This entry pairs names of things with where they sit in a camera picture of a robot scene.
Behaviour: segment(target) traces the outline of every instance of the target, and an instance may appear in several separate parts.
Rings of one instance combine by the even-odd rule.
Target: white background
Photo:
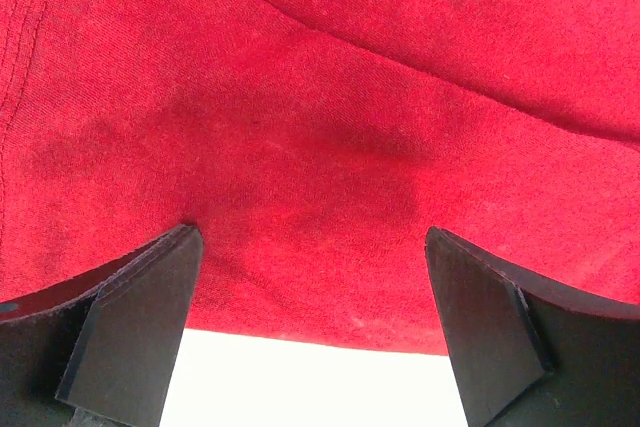
[[[161,427],[466,427],[448,357],[185,330]]]

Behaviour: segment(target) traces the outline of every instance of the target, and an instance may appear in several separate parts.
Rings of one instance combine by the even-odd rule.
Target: red fabric
[[[430,225],[640,302],[637,0],[0,0],[0,298],[178,222],[189,326],[445,352]]]

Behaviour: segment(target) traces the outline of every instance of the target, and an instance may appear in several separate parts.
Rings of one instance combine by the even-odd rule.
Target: black clamp
[[[158,427],[202,250],[180,225],[0,304],[0,427]]]
[[[640,425],[640,306],[432,228],[431,285],[470,427]]]

